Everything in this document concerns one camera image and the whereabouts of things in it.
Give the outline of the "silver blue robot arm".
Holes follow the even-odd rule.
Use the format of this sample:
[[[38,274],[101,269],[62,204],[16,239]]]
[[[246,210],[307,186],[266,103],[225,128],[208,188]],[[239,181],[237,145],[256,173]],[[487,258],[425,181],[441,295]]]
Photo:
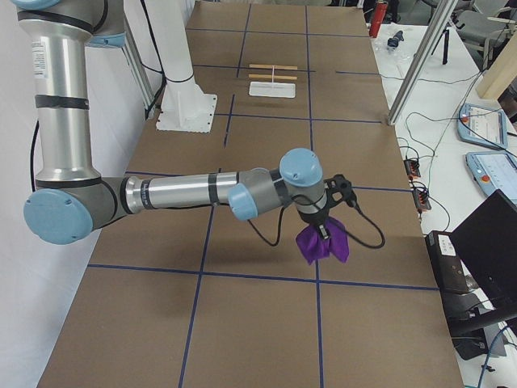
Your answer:
[[[64,245],[142,210],[227,205],[247,221],[295,205],[308,231],[324,240],[331,236],[330,190],[316,154],[305,148],[288,151],[275,170],[102,177],[91,158],[85,49],[125,46],[124,4],[17,1],[15,7],[20,27],[32,39],[43,157],[23,208],[34,234]]]

